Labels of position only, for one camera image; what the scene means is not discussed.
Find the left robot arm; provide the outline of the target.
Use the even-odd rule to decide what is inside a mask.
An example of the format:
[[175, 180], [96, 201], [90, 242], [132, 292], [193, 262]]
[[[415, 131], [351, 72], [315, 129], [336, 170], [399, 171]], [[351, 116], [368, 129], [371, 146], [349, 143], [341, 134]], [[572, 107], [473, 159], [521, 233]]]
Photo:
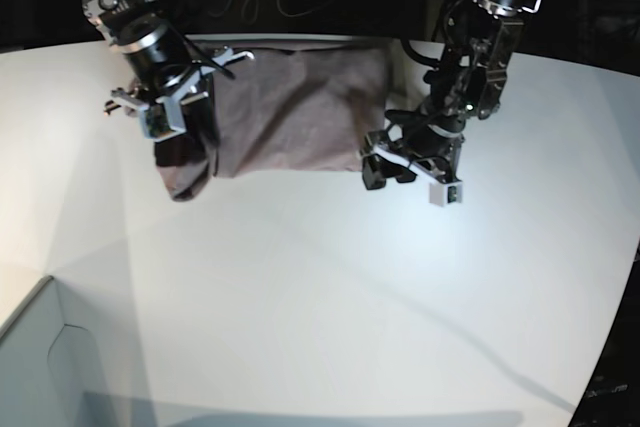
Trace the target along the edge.
[[390, 179], [430, 180], [445, 204], [462, 199], [457, 168], [469, 119], [487, 120], [500, 107], [507, 68], [525, 25], [542, 0], [455, 0], [445, 6], [439, 26], [445, 40], [434, 59], [401, 45], [427, 67], [429, 94], [413, 110], [388, 110], [389, 127], [369, 133], [362, 151], [362, 180], [369, 190]]

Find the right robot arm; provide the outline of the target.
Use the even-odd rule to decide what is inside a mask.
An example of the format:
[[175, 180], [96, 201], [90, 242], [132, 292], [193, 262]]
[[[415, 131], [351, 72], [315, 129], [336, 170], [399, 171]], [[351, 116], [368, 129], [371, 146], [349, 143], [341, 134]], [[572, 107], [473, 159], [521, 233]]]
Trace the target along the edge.
[[133, 113], [144, 137], [156, 143], [187, 132], [187, 107], [212, 101], [214, 74], [233, 80], [230, 65], [255, 59], [248, 50], [228, 46], [213, 54], [203, 51], [173, 25], [160, 0], [82, 0], [82, 7], [134, 74], [131, 87], [111, 91], [104, 112], [124, 108]]

